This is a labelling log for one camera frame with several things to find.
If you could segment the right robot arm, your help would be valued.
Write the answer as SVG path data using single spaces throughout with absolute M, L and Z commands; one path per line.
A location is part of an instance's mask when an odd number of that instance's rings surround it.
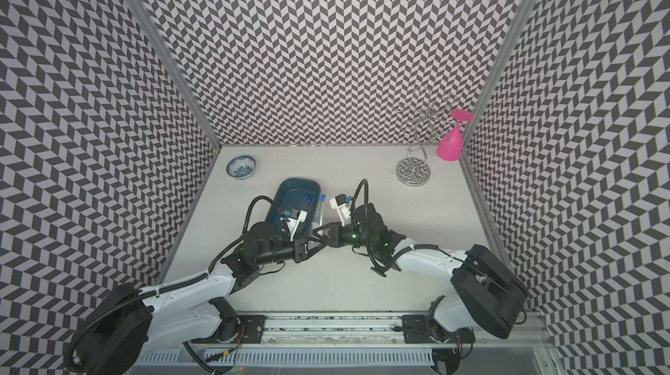
M 507 339 L 527 319 L 528 289 L 483 245 L 448 250 L 417 242 L 389 229 L 372 204 L 358 207 L 347 224 L 330 222 L 312 235 L 331 248 L 364 248 L 381 277 L 397 270 L 446 282 L 448 292 L 423 316 L 422 329 L 436 343 L 463 339 L 464 331 L 476 328 Z

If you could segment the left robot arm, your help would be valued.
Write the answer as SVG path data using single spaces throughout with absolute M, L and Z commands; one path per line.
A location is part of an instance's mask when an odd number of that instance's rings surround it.
M 134 288 L 115 287 L 81 323 L 65 348 L 72 373 L 123 374 L 153 352 L 212 338 L 237 321 L 228 297 L 249 286 L 267 263 L 304 262 L 326 247 L 322 235 L 296 235 L 283 223 L 276 237 L 272 223 L 244 227 L 206 270 L 175 282 Z

